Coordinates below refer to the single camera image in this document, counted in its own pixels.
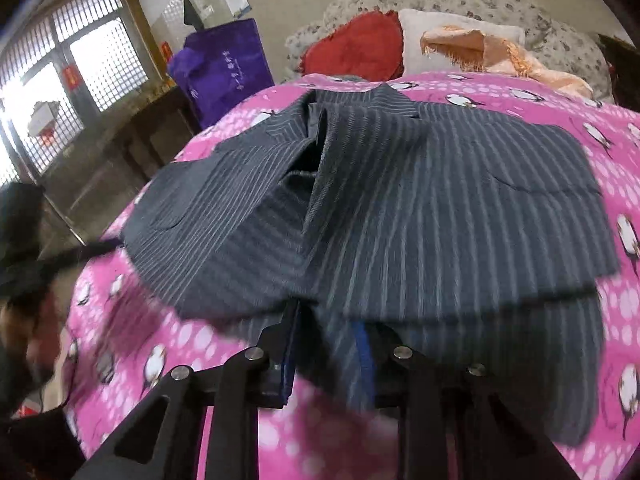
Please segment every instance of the window grille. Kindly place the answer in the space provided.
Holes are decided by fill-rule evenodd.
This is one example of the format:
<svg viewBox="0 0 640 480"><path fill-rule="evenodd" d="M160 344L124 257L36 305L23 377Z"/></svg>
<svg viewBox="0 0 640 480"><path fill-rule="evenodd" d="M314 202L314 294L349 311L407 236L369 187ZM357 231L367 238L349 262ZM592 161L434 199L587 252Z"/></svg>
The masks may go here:
<svg viewBox="0 0 640 480"><path fill-rule="evenodd" d="M176 49L182 48L185 38L193 34L194 31L191 25L184 24L184 0L169 0L162 11L162 17L169 29L170 36L175 39Z"/></svg>
<svg viewBox="0 0 640 480"><path fill-rule="evenodd" d="M14 180L18 180L18 172L15 171L11 159L2 145L0 146L0 186Z"/></svg>
<svg viewBox="0 0 640 480"><path fill-rule="evenodd" d="M37 101L59 101L58 117L52 137L30 137L27 126ZM15 82L5 93L4 108L14 124L27 154L43 173L84 127L66 97L53 63L46 64L23 86Z"/></svg>
<svg viewBox="0 0 640 480"><path fill-rule="evenodd" d="M27 30L2 54L0 88L11 80L20 79L27 70L45 57L55 46L49 20L43 20Z"/></svg>
<svg viewBox="0 0 640 480"><path fill-rule="evenodd" d="M58 41L65 41L120 7L120 0L71 0L53 12Z"/></svg>
<svg viewBox="0 0 640 480"><path fill-rule="evenodd" d="M73 42L71 54L101 112L148 79L120 18Z"/></svg>

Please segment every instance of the screw head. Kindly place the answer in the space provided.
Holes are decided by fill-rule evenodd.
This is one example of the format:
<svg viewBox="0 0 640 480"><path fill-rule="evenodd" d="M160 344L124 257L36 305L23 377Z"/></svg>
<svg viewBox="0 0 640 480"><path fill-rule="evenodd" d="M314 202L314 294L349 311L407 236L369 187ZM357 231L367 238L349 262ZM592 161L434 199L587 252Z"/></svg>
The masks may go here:
<svg viewBox="0 0 640 480"><path fill-rule="evenodd" d="M486 375L486 368L480 363L472 364L467 370L475 377L484 377Z"/></svg>
<svg viewBox="0 0 640 480"><path fill-rule="evenodd" d="M259 346L252 346L251 348L247 348L244 351L244 357L249 359L249 361L257 361L258 359L262 359L264 355L264 350Z"/></svg>
<svg viewBox="0 0 640 480"><path fill-rule="evenodd" d="M177 366L171 370L171 378L175 381L181 381L189 377L189 369L186 366Z"/></svg>
<svg viewBox="0 0 640 480"><path fill-rule="evenodd" d="M398 359L410 359L414 354L414 351L411 350L408 346L396 346L394 348L394 355Z"/></svg>

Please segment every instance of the white pillow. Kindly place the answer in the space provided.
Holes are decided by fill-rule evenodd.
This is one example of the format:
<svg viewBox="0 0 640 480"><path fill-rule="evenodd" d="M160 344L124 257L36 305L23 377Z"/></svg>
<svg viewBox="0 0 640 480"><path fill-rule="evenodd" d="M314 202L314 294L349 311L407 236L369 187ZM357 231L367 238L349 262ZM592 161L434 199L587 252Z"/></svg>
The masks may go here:
<svg viewBox="0 0 640 480"><path fill-rule="evenodd" d="M398 18L402 25L402 63L404 72L402 75L420 74L422 72L433 72L435 70L455 70L460 71L449 58L443 54L432 52L422 54L420 49L420 38L432 28L444 27L445 25L457 25L461 28L476 28L491 34L506 38L514 43L524 45L524 30L513 25L495 25L495 23L480 22L473 18L449 14L448 12L424 12L423 10L402 9L398 12Z"/></svg>

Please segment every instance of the purple bag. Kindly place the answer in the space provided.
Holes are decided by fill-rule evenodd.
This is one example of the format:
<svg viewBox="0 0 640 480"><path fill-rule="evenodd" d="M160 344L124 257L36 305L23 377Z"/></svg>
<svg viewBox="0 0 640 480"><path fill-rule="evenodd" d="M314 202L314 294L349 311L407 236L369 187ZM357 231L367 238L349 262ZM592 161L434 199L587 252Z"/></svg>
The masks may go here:
<svg viewBox="0 0 640 480"><path fill-rule="evenodd" d="M191 98L203 129L247 97L273 86L253 18L190 34L167 72Z"/></svg>

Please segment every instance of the striped suit jacket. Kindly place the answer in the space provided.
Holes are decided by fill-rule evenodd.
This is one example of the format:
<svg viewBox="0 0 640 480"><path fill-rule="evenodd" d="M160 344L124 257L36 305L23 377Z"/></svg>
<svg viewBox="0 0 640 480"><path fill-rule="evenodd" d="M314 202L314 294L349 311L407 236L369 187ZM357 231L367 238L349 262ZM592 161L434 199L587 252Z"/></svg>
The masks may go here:
<svg viewBox="0 0 640 480"><path fill-rule="evenodd" d="M594 280L617 259L579 143L556 126L314 90L163 168L124 227L141 279L182 317L253 341L313 305L301 371L367 408L350 321L452 365L483 363L578 443L596 411Z"/></svg>

